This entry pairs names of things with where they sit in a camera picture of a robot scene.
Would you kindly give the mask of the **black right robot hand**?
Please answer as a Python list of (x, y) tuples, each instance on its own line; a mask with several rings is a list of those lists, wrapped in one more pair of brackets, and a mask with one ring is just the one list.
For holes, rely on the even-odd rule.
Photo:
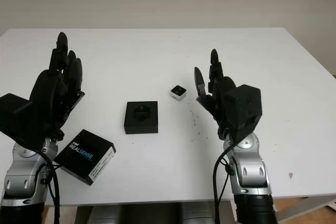
[(198, 67), (194, 68), (194, 80), (197, 90), (196, 100), (213, 116), (218, 124), (218, 137), (220, 140), (224, 140), (229, 128), (224, 106), (224, 96), (226, 92), (236, 88), (236, 85), (230, 77), (224, 76), (222, 64), (218, 59), (216, 49), (211, 51), (208, 92), (205, 91), (205, 82)]

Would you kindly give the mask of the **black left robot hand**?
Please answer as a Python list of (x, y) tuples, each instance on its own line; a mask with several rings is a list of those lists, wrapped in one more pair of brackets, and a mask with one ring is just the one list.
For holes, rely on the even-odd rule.
[(85, 93), (81, 90), (82, 63), (68, 49), (68, 38), (60, 32), (52, 50), (49, 68), (38, 76), (29, 100), (37, 106), (44, 136), (61, 141), (61, 130)]

